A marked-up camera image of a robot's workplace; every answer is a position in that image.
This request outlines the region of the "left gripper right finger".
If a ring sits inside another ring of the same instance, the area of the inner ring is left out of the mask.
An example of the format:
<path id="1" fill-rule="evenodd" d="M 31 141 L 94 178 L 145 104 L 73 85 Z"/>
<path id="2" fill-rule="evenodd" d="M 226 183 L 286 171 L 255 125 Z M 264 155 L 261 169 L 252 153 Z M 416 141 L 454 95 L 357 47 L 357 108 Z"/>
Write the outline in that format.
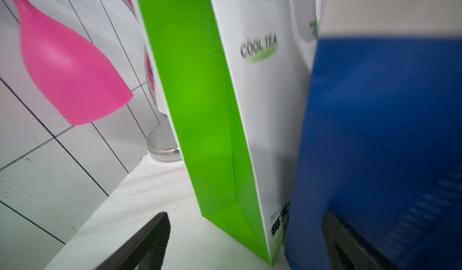
<path id="1" fill-rule="evenodd" d="M 331 269 L 395 270 L 397 266 L 384 257 L 352 227 L 328 211 L 321 224 Z"/>

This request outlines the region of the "dark blue bag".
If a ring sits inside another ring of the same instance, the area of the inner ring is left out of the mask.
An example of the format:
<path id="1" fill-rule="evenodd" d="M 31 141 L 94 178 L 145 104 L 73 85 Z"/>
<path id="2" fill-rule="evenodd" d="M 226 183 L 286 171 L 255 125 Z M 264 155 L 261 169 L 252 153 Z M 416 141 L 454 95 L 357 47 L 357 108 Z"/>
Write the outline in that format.
<path id="1" fill-rule="evenodd" d="M 462 267 L 462 0 L 316 0 L 285 256 L 332 270 L 331 211 L 397 270 Z"/>

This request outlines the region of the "green white bag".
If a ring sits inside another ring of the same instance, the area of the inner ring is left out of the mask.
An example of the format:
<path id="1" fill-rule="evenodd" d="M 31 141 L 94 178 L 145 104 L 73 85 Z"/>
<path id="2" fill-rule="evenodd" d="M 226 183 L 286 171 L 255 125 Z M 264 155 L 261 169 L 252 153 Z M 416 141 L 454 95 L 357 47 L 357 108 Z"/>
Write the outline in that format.
<path id="1" fill-rule="evenodd" d="M 316 0 L 132 0 L 201 214 L 273 265 L 286 236 Z"/>

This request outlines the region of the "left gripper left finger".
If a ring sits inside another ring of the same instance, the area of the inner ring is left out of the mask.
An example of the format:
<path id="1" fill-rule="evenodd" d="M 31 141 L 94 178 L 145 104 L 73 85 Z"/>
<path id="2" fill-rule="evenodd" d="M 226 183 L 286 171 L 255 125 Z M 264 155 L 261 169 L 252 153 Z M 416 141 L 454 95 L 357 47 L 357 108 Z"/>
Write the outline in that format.
<path id="1" fill-rule="evenodd" d="M 170 231 L 171 225 L 167 212 L 158 213 L 97 269 L 160 270 Z"/>

